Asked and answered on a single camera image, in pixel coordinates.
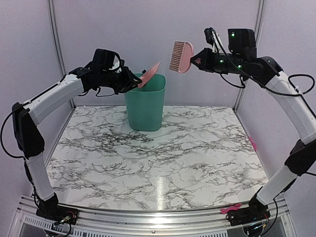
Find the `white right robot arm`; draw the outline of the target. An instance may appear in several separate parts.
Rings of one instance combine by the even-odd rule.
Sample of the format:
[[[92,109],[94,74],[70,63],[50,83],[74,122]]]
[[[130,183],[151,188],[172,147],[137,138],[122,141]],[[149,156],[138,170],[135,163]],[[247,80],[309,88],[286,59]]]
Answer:
[[[304,95],[292,83],[293,76],[271,56],[258,56],[251,29],[228,29],[229,49],[225,50],[214,28],[204,30],[206,47],[190,58],[199,70],[218,75],[238,75],[264,89],[279,106],[298,135],[282,167],[249,201],[244,216],[255,221],[270,201],[286,191],[316,161],[316,115]]]

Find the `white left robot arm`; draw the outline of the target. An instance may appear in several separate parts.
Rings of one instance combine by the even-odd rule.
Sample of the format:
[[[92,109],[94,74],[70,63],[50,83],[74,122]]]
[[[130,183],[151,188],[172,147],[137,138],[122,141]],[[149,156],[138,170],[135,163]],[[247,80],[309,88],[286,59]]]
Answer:
[[[59,219],[63,212],[44,162],[45,139],[40,132],[41,123],[66,102],[90,90],[106,87],[114,94],[123,94],[141,82],[118,53],[97,49],[86,66],[68,72],[59,82],[34,98],[13,105],[14,136],[23,154],[26,173],[34,187],[39,209],[50,219]]]

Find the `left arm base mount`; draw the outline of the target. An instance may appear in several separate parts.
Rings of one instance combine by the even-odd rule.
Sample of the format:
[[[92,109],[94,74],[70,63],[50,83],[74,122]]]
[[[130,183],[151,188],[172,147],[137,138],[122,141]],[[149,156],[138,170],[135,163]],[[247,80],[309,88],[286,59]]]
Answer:
[[[39,200],[36,215],[48,220],[60,222],[63,219],[75,225],[79,211],[75,208],[60,206],[57,196],[53,196],[47,201]]]

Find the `pink plastic dustpan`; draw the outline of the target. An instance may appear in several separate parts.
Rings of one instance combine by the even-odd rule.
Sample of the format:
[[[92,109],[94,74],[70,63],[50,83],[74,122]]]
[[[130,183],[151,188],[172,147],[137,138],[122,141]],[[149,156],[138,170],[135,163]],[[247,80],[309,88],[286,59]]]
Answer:
[[[151,78],[156,74],[160,64],[161,64],[161,61],[156,62],[145,73],[143,73],[140,76],[141,83],[138,84],[138,88],[144,87],[146,83],[151,80]]]

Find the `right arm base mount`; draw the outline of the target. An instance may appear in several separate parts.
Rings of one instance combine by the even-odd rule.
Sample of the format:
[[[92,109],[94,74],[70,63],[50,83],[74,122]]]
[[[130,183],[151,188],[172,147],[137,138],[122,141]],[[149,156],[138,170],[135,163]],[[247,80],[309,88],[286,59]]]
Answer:
[[[271,214],[267,205],[263,205],[254,195],[248,203],[248,207],[239,210],[231,210],[226,215],[226,220],[231,226],[243,225],[261,220],[268,220]]]

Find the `pink hand brush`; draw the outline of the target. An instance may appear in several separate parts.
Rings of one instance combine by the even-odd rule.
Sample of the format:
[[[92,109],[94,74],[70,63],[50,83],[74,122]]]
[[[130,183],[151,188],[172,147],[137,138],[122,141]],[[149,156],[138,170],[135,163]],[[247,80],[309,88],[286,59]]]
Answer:
[[[186,73],[191,66],[191,58],[194,55],[194,47],[187,41],[175,41],[169,69],[177,73]]]

